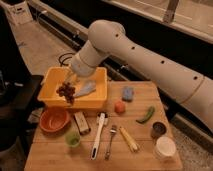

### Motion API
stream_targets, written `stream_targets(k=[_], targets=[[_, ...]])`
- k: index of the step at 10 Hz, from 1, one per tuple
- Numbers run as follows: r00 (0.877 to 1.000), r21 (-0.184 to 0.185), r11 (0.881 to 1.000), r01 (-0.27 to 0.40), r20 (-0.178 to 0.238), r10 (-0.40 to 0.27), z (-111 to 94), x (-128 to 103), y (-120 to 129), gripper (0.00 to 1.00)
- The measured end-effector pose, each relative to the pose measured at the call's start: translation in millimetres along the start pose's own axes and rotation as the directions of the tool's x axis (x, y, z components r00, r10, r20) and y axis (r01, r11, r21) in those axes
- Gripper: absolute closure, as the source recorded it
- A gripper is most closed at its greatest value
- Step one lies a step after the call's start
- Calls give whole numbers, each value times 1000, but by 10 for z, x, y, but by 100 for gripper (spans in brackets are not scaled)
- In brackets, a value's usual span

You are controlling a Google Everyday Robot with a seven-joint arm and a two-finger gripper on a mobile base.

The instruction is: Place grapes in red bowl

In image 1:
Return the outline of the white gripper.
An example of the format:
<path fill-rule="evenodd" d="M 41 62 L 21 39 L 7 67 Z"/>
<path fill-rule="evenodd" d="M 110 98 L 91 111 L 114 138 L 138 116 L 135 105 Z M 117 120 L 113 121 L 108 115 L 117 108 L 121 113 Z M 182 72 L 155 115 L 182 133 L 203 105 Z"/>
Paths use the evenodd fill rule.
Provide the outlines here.
<path fill-rule="evenodd" d="M 79 54 L 75 54 L 70 61 L 70 69 L 67 75 L 65 76 L 64 83 L 70 84 L 71 86 L 78 83 L 78 77 L 89 77 L 91 76 L 96 68 L 89 66 L 86 62 L 84 62 Z"/>

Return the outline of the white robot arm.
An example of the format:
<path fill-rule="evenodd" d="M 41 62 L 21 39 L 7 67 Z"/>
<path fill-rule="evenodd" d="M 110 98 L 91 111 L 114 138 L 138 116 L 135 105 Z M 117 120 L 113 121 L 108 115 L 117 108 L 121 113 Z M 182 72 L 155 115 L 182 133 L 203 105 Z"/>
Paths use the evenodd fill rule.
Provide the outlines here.
<path fill-rule="evenodd" d="M 70 68 L 79 77 L 89 77 L 109 56 L 123 59 L 153 81 L 213 133 L 212 79 L 134 43 L 120 23 L 108 20 L 89 26 L 88 39 L 71 59 Z"/>

